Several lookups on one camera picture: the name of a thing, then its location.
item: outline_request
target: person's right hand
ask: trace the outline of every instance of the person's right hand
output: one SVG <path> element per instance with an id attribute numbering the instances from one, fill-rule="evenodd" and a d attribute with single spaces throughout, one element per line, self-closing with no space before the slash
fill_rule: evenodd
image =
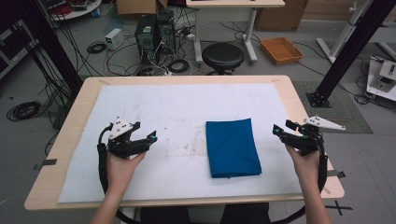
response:
<path id="1" fill-rule="evenodd" d="M 300 180 L 302 188 L 318 187 L 319 152 L 311 152 L 301 156 L 300 151 L 285 144 L 294 163 L 294 170 Z"/>

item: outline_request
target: cardboard box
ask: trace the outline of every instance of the cardboard box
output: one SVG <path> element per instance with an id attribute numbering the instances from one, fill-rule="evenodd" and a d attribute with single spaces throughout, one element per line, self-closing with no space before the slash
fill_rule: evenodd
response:
<path id="1" fill-rule="evenodd" d="M 306 6 L 305 13 L 303 15 L 303 19 L 325 20 L 325 21 L 349 21 L 349 19 L 352 17 L 354 13 L 354 11 L 350 11 L 349 8 L 353 7 L 354 2 L 356 2 L 356 0 L 309 0 L 309 3 Z M 395 20 L 396 20 L 396 8 L 394 8 L 389 13 L 385 21 L 395 21 Z"/>
<path id="2" fill-rule="evenodd" d="M 166 8 L 168 0 L 117 0 L 119 15 L 157 14 Z"/>
<path id="3" fill-rule="evenodd" d="M 284 7 L 265 7 L 256 20 L 258 31 L 296 31 L 308 0 L 284 0 Z"/>

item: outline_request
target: hand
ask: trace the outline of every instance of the hand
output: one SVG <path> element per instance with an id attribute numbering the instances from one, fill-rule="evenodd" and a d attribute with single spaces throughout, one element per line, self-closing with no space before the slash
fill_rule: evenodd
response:
<path id="1" fill-rule="evenodd" d="M 128 188 L 134 175 L 134 169 L 145 158 L 146 152 L 140 153 L 132 160 L 119 158 L 111 153 L 107 156 L 107 179 L 108 190 L 117 193 L 121 197 Z"/>
<path id="2" fill-rule="evenodd" d="M 300 151 L 296 151 L 294 147 L 290 147 L 286 144 L 285 147 L 293 160 L 294 170 L 300 180 L 302 188 L 318 188 L 319 152 L 311 152 L 308 155 L 301 156 Z"/>

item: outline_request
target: person's left hand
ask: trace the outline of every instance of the person's left hand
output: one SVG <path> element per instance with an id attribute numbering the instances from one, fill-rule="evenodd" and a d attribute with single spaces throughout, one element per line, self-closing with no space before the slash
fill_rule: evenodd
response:
<path id="1" fill-rule="evenodd" d="M 123 196 L 134 175 L 134 169 L 145 158 L 146 152 L 140 153 L 132 160 L 119 158 L 111 153 L 107 156 L 108 189 Z"/>

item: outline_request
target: wooden table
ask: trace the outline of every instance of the wooden table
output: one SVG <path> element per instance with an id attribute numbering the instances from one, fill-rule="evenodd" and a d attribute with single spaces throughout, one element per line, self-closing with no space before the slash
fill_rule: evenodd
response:
<path id="1" fill-rule="evenodd" d="M 258 61 L 251 45 L 250 38 L 256 19 L 257 7 L 283 7 L 283 0 L 217 0 L 217 1 L 186 1 L 188 7 L 197 8 L 195 11 L 195 59 L 201 63 L 202 51 L 200 43 L 200 22 L 202 21 L 247 21 L 248 28 L 243 35 L 250 63 Z"/>
<path id="2" fill-rule="evenodd" d="M 286 76 L 197 76 L 197 77 L 90 77 L 85 80 L 69 115 L 56 139 L 48 160 L 56 159 L 55 165 L 43 166 L 26 199 L 28 210 L 87 208 L 99 203 L 58 203 L 69 162 L 78 145 L 86 122 L 95 105 L 98 93 L 104 85 L 167 85 L 167 84 L 217 84 L 217 83 L 273 83 L 285 106 L 285 111 L 293 121 L 303 123 L 307 118 L 304 107 Z M 336 176 L 328 178 L 323 198 L 341 198 L 344 190 Z M 162 200 L 143 202 L 123 202 L 121 206 L 152 206 L 169 204 L 212 204 L 236 202 L 271 202 L 301 200 L 302 194 L 288 196 L 262 195 L 261 197 L 210 198 L 191 200 Z"/>

